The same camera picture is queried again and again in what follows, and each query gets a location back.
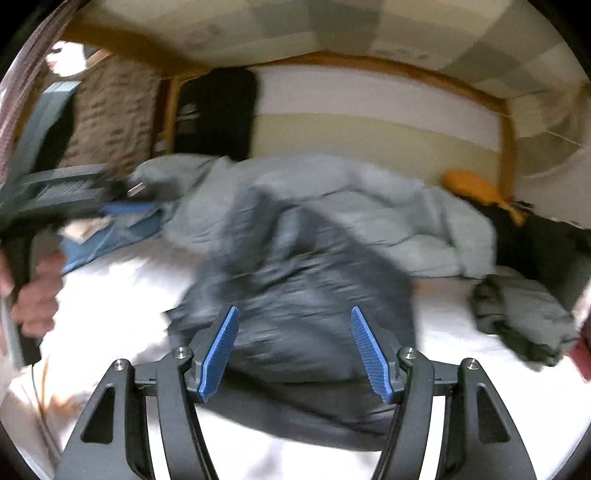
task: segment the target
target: gray duvet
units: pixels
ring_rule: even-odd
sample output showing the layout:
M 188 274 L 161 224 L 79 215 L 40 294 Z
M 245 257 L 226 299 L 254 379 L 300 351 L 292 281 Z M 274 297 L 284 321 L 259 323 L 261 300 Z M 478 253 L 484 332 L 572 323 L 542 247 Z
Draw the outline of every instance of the gray duvet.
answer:
M 183 197 L 165 237 L 195 252 L 217 247 L 244 183 L 305 203 L 416 277 L 482 278 L 493 270 L 487 218 L 445 190 L 350 158 L 324 154 L 255 158 L 169 155 L 141 165 L 138 178 L 177 178 Z

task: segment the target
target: person's arm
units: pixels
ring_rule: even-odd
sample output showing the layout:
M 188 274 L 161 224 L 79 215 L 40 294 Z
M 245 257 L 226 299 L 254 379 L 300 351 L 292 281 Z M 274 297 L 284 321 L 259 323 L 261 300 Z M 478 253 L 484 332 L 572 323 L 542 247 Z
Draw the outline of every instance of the person's arm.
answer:
M 37 274 L 29 284 L 25 285 L 11 310 L 12 319 L 22 325 L 25 336 L 42 338 L 53 330 L 53 316 L 57 312 L 56 295 L 63 287 L 61 271 L 66 259 L 60 251 L 44 256 L 37 267 Z M 8 263 L 0 248 L 0 295 L 10 295 L 14 282 Z M 0 328 L 0 403 L 10 382 L 17 372 L 8 363 L 6 344 Z

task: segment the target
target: black bag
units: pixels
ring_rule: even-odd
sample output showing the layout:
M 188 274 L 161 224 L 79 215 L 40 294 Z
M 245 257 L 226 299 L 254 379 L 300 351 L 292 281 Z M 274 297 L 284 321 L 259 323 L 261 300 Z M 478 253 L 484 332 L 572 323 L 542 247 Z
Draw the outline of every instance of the black bag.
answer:
M 249 157 L 258 79 L 244 67 L 213 69 L 180 91 L 175 153 Z

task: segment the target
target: blue gripper pad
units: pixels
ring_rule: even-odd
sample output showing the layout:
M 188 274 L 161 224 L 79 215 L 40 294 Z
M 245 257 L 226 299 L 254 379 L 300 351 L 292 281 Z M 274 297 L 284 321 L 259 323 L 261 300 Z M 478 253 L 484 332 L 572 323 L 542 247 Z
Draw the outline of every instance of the blue gripper pad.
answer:
M 208 330 L 200 332 L 199 344 L 193 348 L 193 366 L 197 395 L 203 403 L 217 392 L 238 335 L 238 326 L 238 309 L 231 306 L 222 309 Z
M 351 334 L 374 392 L 384 403 L 393 403 L 398 381 L 397 352 L 400 344 L 391 332 L 367 321 L 359 307 L 351 310 Z

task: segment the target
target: dark blue fabric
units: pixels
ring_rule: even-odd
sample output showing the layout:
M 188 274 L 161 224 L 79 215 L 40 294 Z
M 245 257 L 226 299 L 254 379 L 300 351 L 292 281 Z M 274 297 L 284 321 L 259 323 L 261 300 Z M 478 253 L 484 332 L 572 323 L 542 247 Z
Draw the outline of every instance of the dark blue fabric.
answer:
M 63 273 L 69 273 L 93 260 L 124 247 L 144 240 L 162 228 L 163 212 L 157 210 L 132 226 L 125 226 L 114 221 L 107 228 L 96 232 L 83 244 L 64 238 L 60 244 L 67 258 Z

